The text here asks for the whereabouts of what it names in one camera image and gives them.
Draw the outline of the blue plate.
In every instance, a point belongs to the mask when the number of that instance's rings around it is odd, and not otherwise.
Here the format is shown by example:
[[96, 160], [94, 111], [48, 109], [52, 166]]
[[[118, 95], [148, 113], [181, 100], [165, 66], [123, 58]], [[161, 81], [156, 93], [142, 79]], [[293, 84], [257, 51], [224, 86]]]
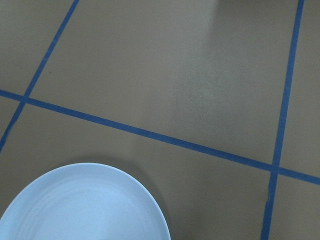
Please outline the blue plate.
[[168, 240], [165, 217], [134, 177], [99, 163], [51, 170], [27, 185], [0, 220], [3, 240]]

